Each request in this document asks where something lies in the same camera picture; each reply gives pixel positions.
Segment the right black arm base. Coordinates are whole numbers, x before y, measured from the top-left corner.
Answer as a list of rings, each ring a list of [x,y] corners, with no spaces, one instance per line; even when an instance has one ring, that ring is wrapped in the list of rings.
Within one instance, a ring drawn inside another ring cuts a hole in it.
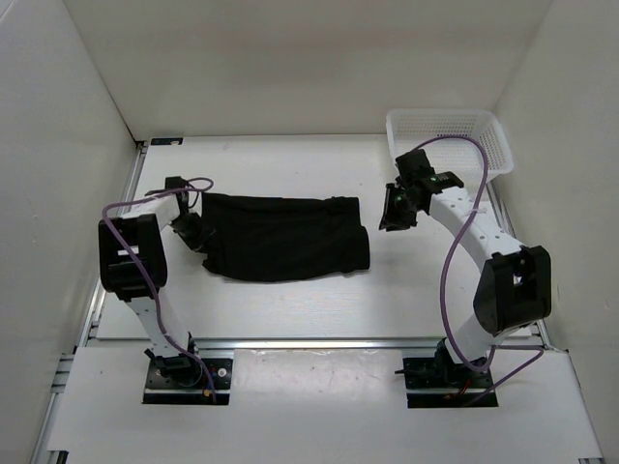
[[[408,409],[496,408],[489,370],[477,372],[455,363],[443,343],[431,357],[407,357],[394,372],[406,389]]]

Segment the black shorts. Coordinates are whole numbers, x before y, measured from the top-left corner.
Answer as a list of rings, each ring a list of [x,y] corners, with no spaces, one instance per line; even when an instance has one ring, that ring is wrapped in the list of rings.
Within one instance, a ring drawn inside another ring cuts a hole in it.
[[[356,197],[328,199],[204,193],[203,267],[249,282],[286,282],[370,267]]]

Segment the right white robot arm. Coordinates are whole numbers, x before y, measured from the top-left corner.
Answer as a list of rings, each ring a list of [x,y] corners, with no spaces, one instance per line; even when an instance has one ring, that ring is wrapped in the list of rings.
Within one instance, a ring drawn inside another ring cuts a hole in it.
[[[551,260],[543,246],[526,246],[503,231],[451,173],[433,174],[404,185],[398,178],[386,186],[381,230],[402,231],[417,225],[424,213],[454,237],[439,277],[439,305],[448,354],[434,365],[445,386],[461,383],[475,362],[510,334],[546,318],[551,312]],[[446,307],[451,261],[463,248],[479,269],[473,314],[456,330]]]

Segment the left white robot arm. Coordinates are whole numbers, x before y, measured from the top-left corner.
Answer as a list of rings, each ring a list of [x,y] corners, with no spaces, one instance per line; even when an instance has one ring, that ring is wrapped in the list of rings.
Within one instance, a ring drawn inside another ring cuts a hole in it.
[[[203,364],[164,290],[168,268],[162,232],[185,232],[196,217],[186,193],[160,193],[105,206],[98,229],[104,290],[133,311],[151,341],[149,356],[172,360],[169,375],[182,387],[199,382]]]

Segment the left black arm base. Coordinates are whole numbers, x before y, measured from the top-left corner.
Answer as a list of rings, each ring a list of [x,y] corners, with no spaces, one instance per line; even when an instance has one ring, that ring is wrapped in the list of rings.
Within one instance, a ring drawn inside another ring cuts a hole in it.
[[[179,355],[149,359],[142,403],[147,405],[227,406],[230,400],[233,359],[202,358],[202,363]]]

